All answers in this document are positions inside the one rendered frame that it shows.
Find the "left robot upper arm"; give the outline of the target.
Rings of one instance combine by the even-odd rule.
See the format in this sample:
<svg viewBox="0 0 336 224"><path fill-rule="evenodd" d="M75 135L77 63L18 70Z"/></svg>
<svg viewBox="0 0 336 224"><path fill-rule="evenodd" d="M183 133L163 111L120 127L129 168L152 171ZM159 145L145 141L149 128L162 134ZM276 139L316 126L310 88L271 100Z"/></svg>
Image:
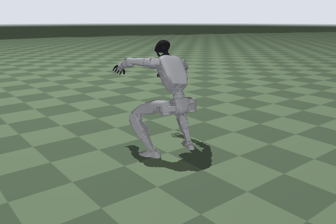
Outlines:
<svg viewBox="0 0 336 224"><path fill-rule="evenodd" d="M156 69L160 64L160 59L155 57L150 58L127 58L125 65L132 68L134 65L145 66L150 69Z"/></svg>

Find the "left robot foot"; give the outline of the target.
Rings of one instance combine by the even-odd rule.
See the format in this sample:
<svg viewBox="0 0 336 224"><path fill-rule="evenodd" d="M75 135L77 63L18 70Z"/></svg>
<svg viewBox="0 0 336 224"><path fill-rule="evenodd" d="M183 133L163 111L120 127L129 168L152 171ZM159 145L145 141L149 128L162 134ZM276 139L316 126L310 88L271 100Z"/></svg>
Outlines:
<svg viewBox="0 0 336 224"><path fill-rule="evenodd" d="M160 152L158 150L154 149L154 152L149 152L149 150L143 151L143 152L139 152L139 155L144 156L144 157L151 157L151 158L161 158L161 154L160 154Z"/></svg>

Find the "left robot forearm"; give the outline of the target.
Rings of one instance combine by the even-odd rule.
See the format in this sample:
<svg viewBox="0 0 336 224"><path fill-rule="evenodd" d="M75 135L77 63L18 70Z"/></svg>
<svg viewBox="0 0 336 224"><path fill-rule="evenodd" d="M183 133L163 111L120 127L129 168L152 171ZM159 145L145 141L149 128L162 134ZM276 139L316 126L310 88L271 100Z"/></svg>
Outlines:
<svg viewBox="0 0 336 224"><path fill-rule="evenodd" d="M129 57L129 58L131 58L131 57ZM127 66L125 65L125 63L126 63L126 58L123 59L123 60L119 63L119 65L118 65L118 67L117 67L117 70L122 71L124 68L126 68Z"/></svg>

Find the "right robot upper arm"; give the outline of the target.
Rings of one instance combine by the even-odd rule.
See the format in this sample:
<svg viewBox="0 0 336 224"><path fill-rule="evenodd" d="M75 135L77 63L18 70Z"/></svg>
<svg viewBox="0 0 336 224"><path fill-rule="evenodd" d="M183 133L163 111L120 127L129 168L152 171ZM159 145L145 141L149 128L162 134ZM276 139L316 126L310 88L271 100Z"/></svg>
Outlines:
<svg viewBox="0 0 336 224"><path fill-rule="evenodd" d="M184 64L185 70L186 70L186 72L187 72L187 70L188 70L187 63L186 63L186 61L185 61L184 59L182 59L182 61L183 61L183 64Z"/></svg>

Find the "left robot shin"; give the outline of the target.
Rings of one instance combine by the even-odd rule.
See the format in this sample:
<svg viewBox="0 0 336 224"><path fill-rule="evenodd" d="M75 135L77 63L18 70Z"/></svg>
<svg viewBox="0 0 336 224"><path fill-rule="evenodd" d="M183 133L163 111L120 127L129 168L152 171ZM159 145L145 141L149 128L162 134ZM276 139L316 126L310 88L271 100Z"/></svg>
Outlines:
<svg viewBox="0 0 336 224"><path fill-rule="evenodd" d="M139 139L143 141L144 145L147 147L148 150L149 149L151 150L151 151L149 150L149 152L154 152L155 147L150 139L149 130L147 128L146 123L144 121L140 122L137 114L134 113L130 114L129 122L132 128L134 129L135 133L139 137Z"/></svg>

